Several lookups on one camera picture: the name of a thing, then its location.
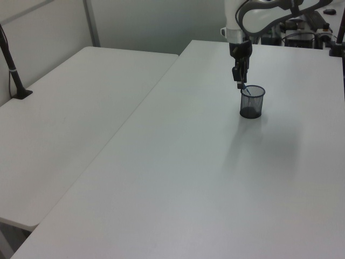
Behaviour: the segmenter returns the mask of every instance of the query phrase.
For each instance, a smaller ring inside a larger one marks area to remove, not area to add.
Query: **white wall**
[[[3,29],[24,87],[92,46],[82,0],[54,0]],[[8,67],[0,52],[0,106],[8,100]]]
[[[225,41],[224,0],[89,0],[102,47],[180,54],[192,39]]]

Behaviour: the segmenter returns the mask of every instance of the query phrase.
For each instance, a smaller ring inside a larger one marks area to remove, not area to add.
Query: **black cable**
[[[242,29],[242,27],[241,27],[241,25],[239,24],[237,15],[238,15],[239,10],[240,10],[246,3],[248,3],[249,1],[250,1],[250,0],[246,0],[243,4],[241,4],[241,5],[239,6],[239,8],[237,9],[236,13],[235,13],[235,20],[236,20],[238,26],[239,26],[241,29]]]
[[[9,93],[10,93],[10,97],[12,99],[12,94],[11,94],[11,72],[9,71]]]
[[[298,33],[293,33],[293,34],[290,34],[288,36],[285,36],[281,40],[284,41],[284,39],[291,38],[291,37],[298,36],[298,35],[305,35],[305,34],[311,34],[311,35],[314,35],[314,37],[316,37],[316,34],[313,32],[298,32]]]
[[[331,33],[320,33],[319,36],[323,36],[323,35],[331,35],[334,38],[338,39],[335,35],[331,34]]]

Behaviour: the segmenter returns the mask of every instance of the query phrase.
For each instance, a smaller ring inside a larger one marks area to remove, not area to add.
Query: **black mesh cup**
[[[246,119],[256,119],[261,116],[263,100],[266,91],[261,86],[249,85],[241,90],[241,114]]]

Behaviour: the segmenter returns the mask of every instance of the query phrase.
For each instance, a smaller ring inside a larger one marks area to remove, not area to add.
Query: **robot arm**
[[[226,28],[222,31],[235,59],[237,88],[245,88],[252,43],[272,26],[328,5],[332,0],[225,0]]]

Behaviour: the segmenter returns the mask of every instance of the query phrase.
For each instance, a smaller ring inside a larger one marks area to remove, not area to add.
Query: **table surface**
[[[255,120],[233,63],[193,41],[13,259],[342,258],[342,60],[253,46]]]
[[[344,2],[342,2],[342,3],[335,2],[333,4],[326,6],[326,7],[318,9],[318,12],[321,14],[321,16],[325,19],[325,21],[327,23],[329,23],[329,27],[333,30],[333,35],[335,37],[338,36],[341,18],[342,18],[343,13],[344,13],[344,8],[345,8]],[[323,11],[326,9],[335,9],[337,13],[336,13],[336,15],[325,15],[323,13]]]
[[[3,105],[0,221],[33,230],[176,59],[87,47]]]

